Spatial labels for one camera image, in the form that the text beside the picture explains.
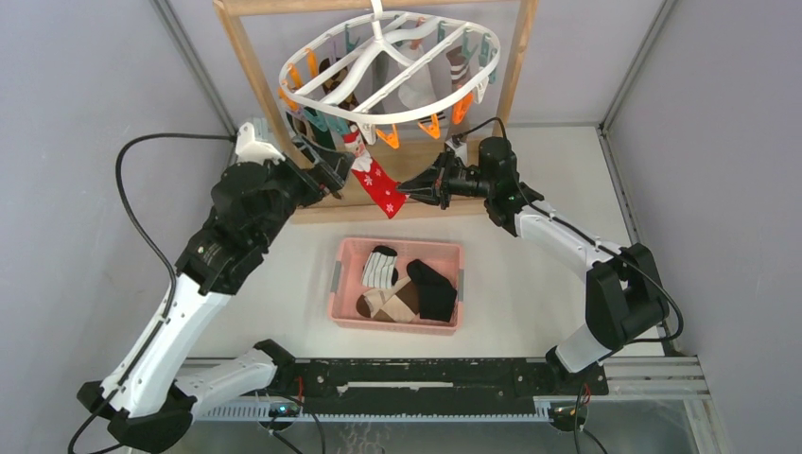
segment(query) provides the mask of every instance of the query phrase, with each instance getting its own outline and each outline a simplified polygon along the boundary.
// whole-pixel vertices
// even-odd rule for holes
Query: pink basket
[[[362,285],[362,269],[368,255],[379,245],[398,252],[395,267],[398,277],[407,275],[407,264],[418,258],[451,281],[457,289],[457,303],[450,322],[422,320],[420,316],[410,323],[376,322],[357,313],[357,299],[369,288]],[[373,329],[417,334],[451,336],[462,324],[462,245],[404,239],[345,238],[340,244],[337,263],[331,280],[328,316],[343,328]]]

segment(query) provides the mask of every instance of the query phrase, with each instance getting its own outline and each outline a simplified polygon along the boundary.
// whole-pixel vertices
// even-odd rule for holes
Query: white tabletop
[[[629,244],[593,128],[510,129],[521,181],[585,229]],[[428,163],[421,163],[423,168]],[[464,317],[451,337],[340,328],[326,316],[337,248],[347,236],[460,242]],[[192,357],[235,357],[273,339],[297,358],[542,357],[584,322],[584,286],[537,245],[486,216],[293,225],[210,323]],[[651,329],[644,337],[657,337]],[[623,356],[662,356],[637,344]]]

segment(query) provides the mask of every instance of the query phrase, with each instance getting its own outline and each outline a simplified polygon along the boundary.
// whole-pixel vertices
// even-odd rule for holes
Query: black and white striped sock
[[[387,246],[376,246],[365,263],[362,285],[371,288],[391,288],[398,280],[395,260],[398,253]]]

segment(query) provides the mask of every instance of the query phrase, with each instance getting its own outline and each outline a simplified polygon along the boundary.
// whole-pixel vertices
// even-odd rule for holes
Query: wooden frame
[[[453,5],[459,3],[491,3],[505,0],[382,0],[385,9],[396,9],[406,7],[419,7],[427,5]],[[507,68],[504,72],[504,80],[501,85],[501,96],[496,110],[497,116],[505,123],[510,117],[510,110],[513,107],[513,97],[515,88],[518,84],[521,68],[523,67],[529,38],[532,34],[532,24],[534,14],[537,11],[538,0],[518,0],[517,19],[513,40],[509,49]],[[292,12],[314,12],[331,11],[339,9],[369,9],[370,0],[214,0],[215,11],[223,25],[223,28],[231,41],[239,64],[245,72],[245,77],[251,84],[253,94],[259,102],[259,106],[264,112],[268,124],[273,131],[278,146],[285,151],[296,163],[305,162],[301,155],[290,141],[289,131],[285,125],[284,116],[276,105],[273,92],[270,89],[262,66],[253,51],[253,45],[248,38],[245,27],[240,18],[242,16],[254,16],[265,14],[286,14]],[[499,134],[498,126],[493,133]],[[477,159],[476,143],[472,143],[469,151],[469,161]],[[438,142],[405,142],[401,149],[384,149],[377,144],[370,146],[371,154],[387,170],[388,174],[395,179],[403,181],[414,176],[422,170],[422,167],[434,161],[434,157],[440,151]],[[422,163],[422,167],[417,172],[410,175],[410,169],[404,166],[404,161],[408,162],[410,153],[419,157],[417,162]],[[405,160],[393,159],[392,157],[403,156]],[[377,220],[386,218],[384,213],[374,206],[370,199],[363,195],[363,191],[355,179],[350,179],[343,190],[343,198],[337,201],[333,198],[318,203],[314,207],[299,210],[292,218],[294,222],[327,222],[344,220]],[[475,215],[484,213],[482,201],[477,200],[455,200],[447,210],[440,210],[439,207],[424,205],[417,201],[409,200],[398,212],[396,218],[425,218],[434,216],[461,216]]]

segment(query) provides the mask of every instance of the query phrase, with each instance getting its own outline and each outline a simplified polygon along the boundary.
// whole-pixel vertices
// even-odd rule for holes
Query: red sock with snowflakes
[[[343,135],[342,139],[345,148],[357,156],[351,166],[351,173],[357,177],[365,192],[371,196],[381,211],[392,219],[407,201],[407,195],[395,189],[397,182],[388,177],[384,169],[371,157],[356,126],[352,126],[351,133]]]

